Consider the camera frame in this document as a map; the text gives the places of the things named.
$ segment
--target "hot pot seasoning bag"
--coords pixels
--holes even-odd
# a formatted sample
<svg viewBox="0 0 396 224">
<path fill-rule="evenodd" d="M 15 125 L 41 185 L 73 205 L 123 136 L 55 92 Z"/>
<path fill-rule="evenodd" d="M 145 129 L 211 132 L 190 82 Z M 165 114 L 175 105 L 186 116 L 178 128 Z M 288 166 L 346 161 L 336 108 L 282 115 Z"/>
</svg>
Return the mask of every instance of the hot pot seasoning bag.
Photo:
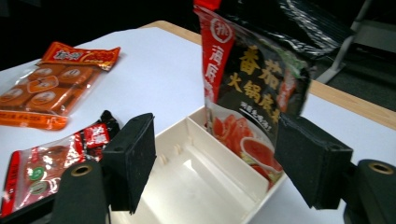
<svg viewBox="0 0 396 224">
<path fill-rule="evenodd" d="M 75 49 L 53 42 L 33 69 L 0 92 L 0 125 L 60 130 L 81 96 L 117 61 L 120 48 Z"/>
<path fill-rule="evenodd" d="M 301 113 L 315 59 L 342 43 L 335 34 L 310 33 L 292 18 L 295 7 L 283 2 L 194 1 L 203 41 L 207 129 L 266 177 L 270 187 L 283 175 L 274 159 L 279 115 Z M 269 6 L 287 18 L 277 15 L 279 23 L 295 21 L 290 34 L 281 33 L 287 31 L 282 24 L 275 29 L 260 18 Z M 315 21 L 309 25 L 327 29 Z"/>
<path fill-rule="evenodd" d="M 102 151 L 119 132 L 109 111 L 93 125 L 63 139 L 14 151 L 8 166 L 1 217 L 42 200 L 59 189 L 64 170 L 83 161 L 99 161 Z"/>
</svg>

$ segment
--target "red packaging bag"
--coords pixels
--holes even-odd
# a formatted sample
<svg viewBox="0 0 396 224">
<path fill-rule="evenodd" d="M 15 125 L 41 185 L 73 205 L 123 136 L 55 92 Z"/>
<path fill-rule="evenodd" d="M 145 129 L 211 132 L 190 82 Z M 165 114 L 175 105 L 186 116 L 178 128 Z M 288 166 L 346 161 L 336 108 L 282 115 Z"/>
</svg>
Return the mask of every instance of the red packaging bag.
<svg viewBox="0 0 396 224">
<path fill-rule="evenodd" d="M 315 59 L 342 43 L 334 34 L 315 33 L 326 24 L 313 18 L 308 22 L 312 29 L 305 29 L 293 18 L 295 8 L 306 7 L 302 2 L 194 1 L 201 24 L 207 129 L 266 177 L 270 187 L 283 175 L 274 158 L 279 115 L 301 113 Z M 287 31 L 282 24 L 274 29 L 273 21 L 260 19 L 269 6 L 285 12 L 285 21 L 295 21 L 289 28 L 296 36 L 281 33 Z"/>
</svg>

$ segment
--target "dark background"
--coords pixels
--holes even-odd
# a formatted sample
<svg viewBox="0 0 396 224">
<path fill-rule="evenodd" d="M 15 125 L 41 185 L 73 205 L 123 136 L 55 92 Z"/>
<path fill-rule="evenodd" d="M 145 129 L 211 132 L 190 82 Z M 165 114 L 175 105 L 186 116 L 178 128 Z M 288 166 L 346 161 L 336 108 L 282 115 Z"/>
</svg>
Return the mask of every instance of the dark background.
<svg viewBox="0 0 396 224">
<path fill-rule="evenodd" d="M 348 26 L 363 0 L 310 0 Z M 9 17 L 0 17 L 0 70 L 41 58 L 52 41 L 70 46 L 108 33 L 164 20 L 199 33 L 192 0 L 41 0 L 41 7 L 8 0 Z M 396 1 L 374 0 L 368 19 L 395 22 Z"/>
</svg>

